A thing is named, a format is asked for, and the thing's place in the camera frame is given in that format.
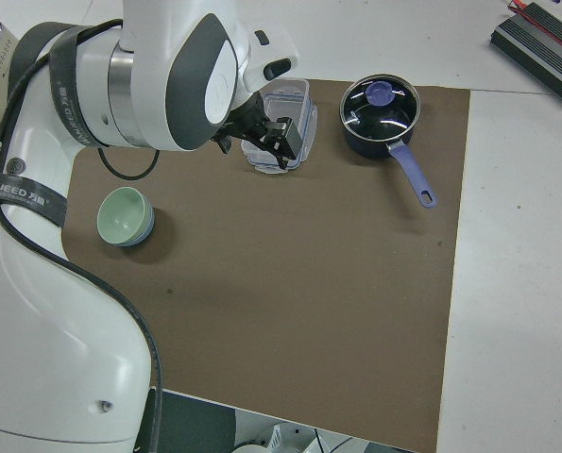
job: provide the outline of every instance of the white table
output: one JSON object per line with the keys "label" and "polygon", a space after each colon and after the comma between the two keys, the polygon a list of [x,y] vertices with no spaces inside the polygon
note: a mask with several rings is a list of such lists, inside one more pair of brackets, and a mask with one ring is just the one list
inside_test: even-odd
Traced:
{"label": "white table", "polygon": [[[474,90],[437,451],[562,451],[562,102],[489,47],[507,1],[238,3],[290,30],[293,76]],[[120,16],[120,0],[0,2],[17,36]]]}

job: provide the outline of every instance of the brown mat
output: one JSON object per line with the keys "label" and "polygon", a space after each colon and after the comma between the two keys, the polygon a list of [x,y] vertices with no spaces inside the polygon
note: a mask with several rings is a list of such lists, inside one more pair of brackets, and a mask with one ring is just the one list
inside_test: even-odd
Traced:
{"label": "brown mat", "polygon": [[[234,146],[162,153],[133,183],[157,221],[131,249],[97,236],[102,199],[127,185],[77,158],[63,242],[143,312],[165,387],[420,452],[435,451],[469,91],[419,89],[411,141],[439,204],[422,208],[393,160],[345,145],[344,82],[312,81],[315,145],[266,176]],[[112,149],[139,173],[148,150]]]}

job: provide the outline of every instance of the purple knob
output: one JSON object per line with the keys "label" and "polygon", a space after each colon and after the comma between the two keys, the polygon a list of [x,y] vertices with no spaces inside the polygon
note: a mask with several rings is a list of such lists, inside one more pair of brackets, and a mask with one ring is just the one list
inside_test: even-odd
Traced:
{"label": "purple knob", "polygon": [[368,103],[376,107],[385,107],[394,100],[392,84],[389,82],[378,81],[371,83],[365,90]]}

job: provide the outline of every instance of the saucepan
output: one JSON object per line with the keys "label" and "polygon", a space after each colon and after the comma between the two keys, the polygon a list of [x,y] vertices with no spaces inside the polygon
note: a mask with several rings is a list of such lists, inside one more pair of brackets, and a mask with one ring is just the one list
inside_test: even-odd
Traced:
{"label": "saucepan", "polygon": [[344,137],[368,159],[394,158],[424,208],[437,203],[408,143],[421,112],[415,87],[395,75],[370,75],[354,82],[340,104]]}

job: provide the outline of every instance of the plastic container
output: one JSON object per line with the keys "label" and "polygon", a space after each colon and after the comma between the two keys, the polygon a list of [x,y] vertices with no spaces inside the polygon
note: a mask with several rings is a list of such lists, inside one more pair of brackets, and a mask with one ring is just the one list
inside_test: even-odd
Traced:
{"label": "plastic container", "polygon": [[309,96],[309,91],[308,80],[293,78],[273,80],[261,90],[266,116],[272,121],[281,117],[291,118],[296,123],[303,146],[298,152],[298,158],[289,160],[286,170],[282,170],[270,153],[252,143],[241,141],[243,153],[256,170],[268,174],[287,173],[288,170],[295,170],[308,159],[315,139],[318,118],[318,111]]}
{"label": "plastic container", "polygon": [[155,211],[150,201],[132,187],[120,187],[109,193],[96,217],[100,237],[120,247],[141,243],[154,225]]}

